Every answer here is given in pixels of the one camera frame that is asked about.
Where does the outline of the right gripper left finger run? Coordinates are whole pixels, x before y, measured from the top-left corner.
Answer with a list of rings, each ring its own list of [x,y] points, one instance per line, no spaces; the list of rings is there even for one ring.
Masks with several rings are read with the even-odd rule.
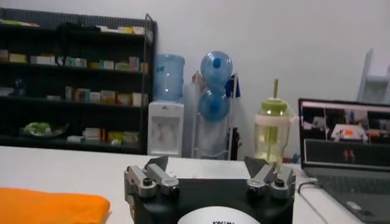
[[[180,194],[180,182],[165,172],[168,160],[168,156],[160,156],[150,159],[143,168],[128,166],[124,171],[125,198],[133,195],[152,198],[156,196],[157,189],[164,195],[177,197]]]

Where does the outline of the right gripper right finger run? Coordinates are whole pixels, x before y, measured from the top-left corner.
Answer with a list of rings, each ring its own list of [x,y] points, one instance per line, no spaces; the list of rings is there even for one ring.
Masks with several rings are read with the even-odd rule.
[[[250,197],[260,197],[270,194],[278,200],[294,198],[296,175],[292,168],[276,167],[264,159],[244,157],[244,163],[250,175],[247,180],[247,194]]]

